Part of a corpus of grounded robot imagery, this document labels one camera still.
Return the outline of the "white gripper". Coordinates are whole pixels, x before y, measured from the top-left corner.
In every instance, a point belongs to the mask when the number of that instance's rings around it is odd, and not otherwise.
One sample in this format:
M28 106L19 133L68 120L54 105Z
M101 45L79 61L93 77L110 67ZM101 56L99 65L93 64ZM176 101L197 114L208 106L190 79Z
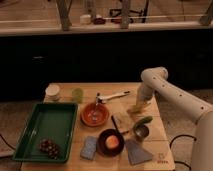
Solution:
M142 111L144 108L150 105L150 102L147 102L152 99L154 94L154 89L147 86L146 84L141 84L137 90L136 105L138 111Z

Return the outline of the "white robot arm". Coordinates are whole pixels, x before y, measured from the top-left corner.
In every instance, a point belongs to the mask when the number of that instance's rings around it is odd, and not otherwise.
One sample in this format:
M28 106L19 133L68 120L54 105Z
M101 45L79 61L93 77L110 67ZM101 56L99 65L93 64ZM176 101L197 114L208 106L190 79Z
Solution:
M191 171L213 171L213 105L169 83L167 78L168 71L164 67L143 70L136 104L146 103L157 91L182 110L196 124Z

